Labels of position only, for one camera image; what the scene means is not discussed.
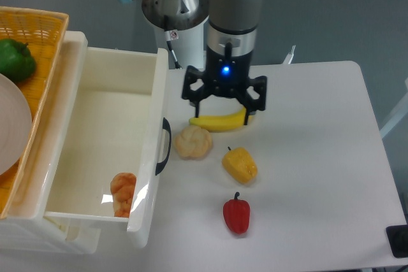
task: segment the green bell pepper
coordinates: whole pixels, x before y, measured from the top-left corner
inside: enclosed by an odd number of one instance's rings
[[[0,39],[0,73],[15,83],[30,77],[36,69],[27,45],[11,38]]]

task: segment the yellow bell pepper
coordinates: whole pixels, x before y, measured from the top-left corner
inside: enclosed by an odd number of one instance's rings
[[[222,165],[234,179],[242,184],[248,183],[258,174],[258,167],[252,156],[242,147],[230,149],[222,158]]]

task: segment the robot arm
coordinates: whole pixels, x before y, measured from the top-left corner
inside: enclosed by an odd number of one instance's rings
[[[203,11],[207,16],[206,1],[156,1],[156,5],[150,6],[155,12],[154,18],[149,21],[165,31],[188,29],[194,23],[203,20]],[[205,70],[187,67],[182,98],[190,100],[196,107],[196,117],[200,112],[200,101],[210,95],[235,98],[247,110],[244,122],[246,124],[250,113],[265,109],[266,77],[249,78],[262,0],[208,1],[209,26]],[[148,15],[146,8],[146,5],[144,8],[142,5],[145,16]],[[198,79],[203,81],[203,85],[197,90],[192,90],[191,84]],[[253,87],[259,94],[257,99],[248,93],[249,87]]]
[[[200,101],[212,94],[236,98],[247,110],[244,124],[250,113],[265,109],[266,77],[248,77],[261,3],[262,0],[209,0],[205,71],[189,66],[182,93],[182,98],[196,107],[196,117]],[[202,79],[203,85],[191,90],[197,79]],[[249,95],[249,87],[259,94],[257,99]]]

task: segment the blue light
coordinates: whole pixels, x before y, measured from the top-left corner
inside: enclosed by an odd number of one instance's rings
[[[229,66],[224,66],[224,67],[222,68],[222,70],[221,70],[221,73],[222,73],[224,76],[228,76],[228,75],[230,74],[230,67],[229,67]]]

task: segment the pepper stem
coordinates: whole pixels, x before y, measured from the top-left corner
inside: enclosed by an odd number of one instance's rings
[[[24,49],[26,49],[26,48],[27,48],[27,46],[28,46],[28,43],[25,43],[25,44],[24,44],[24,46],[22,46],[22,47],[21,47],[20,52],[21,52],[21,51],[23,51]]]

